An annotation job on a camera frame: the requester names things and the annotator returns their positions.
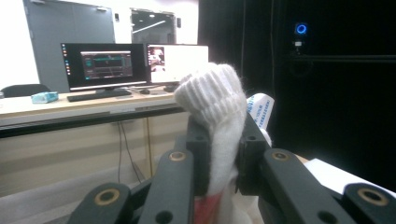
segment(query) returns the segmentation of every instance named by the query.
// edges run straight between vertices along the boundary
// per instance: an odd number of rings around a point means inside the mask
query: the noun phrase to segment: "tissue box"
[[[45,91],[31,95],[33,104],[46,104],[59,99],[57,91]]]

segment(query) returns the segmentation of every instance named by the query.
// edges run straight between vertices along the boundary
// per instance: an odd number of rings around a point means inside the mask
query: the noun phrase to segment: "computer mouse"
[[[148,89],[143,89],[143,90],[140,91],[140,94],[149,95],[149,90]]]

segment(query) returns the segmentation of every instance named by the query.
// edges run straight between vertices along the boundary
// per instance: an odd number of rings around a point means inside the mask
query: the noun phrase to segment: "gray door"
[[[111,9],[60,1],[23,3],[40,83],[69,92],[61,43],[114,43]]]

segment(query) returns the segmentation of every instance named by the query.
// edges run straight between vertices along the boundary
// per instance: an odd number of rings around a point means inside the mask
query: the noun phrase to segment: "black monitor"
[[[147,44],[147,60],[152,85],[177,85],[186,75],[205,66],[208,46]]]
[[[69,90],[114,90],[147,85],[143,44],[62,43]]]

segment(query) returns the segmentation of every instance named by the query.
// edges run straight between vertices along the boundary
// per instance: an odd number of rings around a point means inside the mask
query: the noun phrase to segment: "black backdrop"
[[[385,0],[355,2],[200,0],[198,42],[209,46],[212,62],[235,67],[247,96],[276,99],[268,129],[274,147],[396,191],[396,61],[362,60],[396,58],[396,18]],[[355,61],[291,60],[297,21],[308,23],[304,54]]]

